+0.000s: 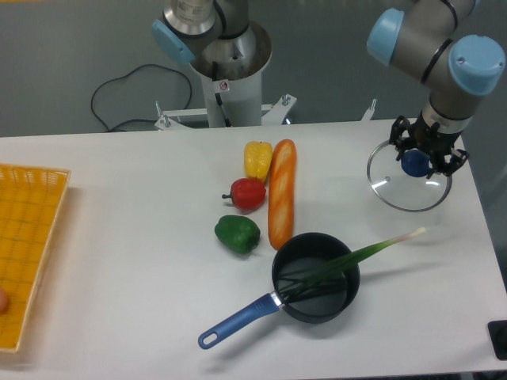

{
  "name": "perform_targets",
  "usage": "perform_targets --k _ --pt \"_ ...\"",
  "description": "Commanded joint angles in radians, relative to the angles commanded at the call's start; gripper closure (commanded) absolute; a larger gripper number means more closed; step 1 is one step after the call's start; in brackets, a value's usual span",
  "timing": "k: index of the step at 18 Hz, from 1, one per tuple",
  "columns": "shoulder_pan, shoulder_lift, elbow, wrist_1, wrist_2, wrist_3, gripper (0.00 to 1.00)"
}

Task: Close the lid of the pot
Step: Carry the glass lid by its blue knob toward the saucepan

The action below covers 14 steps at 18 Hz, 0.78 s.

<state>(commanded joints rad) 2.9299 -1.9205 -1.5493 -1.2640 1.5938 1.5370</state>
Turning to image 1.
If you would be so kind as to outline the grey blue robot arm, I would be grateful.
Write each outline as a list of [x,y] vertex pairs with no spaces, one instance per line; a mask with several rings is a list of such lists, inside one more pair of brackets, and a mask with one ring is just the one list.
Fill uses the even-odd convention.
[[[455,141],[501,77],[506,57],[486,36],[452,40],[474,1],[419,1],[409,13],[386,10],[370,31],[368,53],[431,90],[414,122],[399,117],[389,142],[411,177],[452,175],[468,159]],[[175,62],[201,77],[211,127],[261,122],[261,73],[272,54],[267,32],[245,1],[172,1],[152,35]]]

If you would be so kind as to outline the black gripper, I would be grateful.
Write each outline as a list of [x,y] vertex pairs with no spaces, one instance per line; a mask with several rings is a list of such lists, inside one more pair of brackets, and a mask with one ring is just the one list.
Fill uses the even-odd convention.
[[439,128],[439,123],[427,124],[423,117],[419,116],[414,123],[413,131],[411,122],[405,116],[399,116],[391,126],[388,140],[397,151],[395,160],[400,162],[405,152],[414,148],[415,140],[415,147],[429,156],[430,168],[426,177],[431,178],[433,174],[450,177],[464,166],[469,153],[453,148],[462,134],[461,131],[449,134],[441,132]]

